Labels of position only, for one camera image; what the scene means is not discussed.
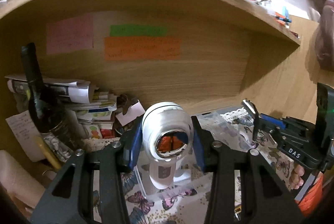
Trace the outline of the person's right hand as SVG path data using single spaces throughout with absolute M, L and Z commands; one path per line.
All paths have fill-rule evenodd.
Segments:
M 298 190 L 304 184 L 302 176 L 305 174 L 305 169 L 301 165 L 295 163 L 290 174 L 289 184 L 292 190 Z

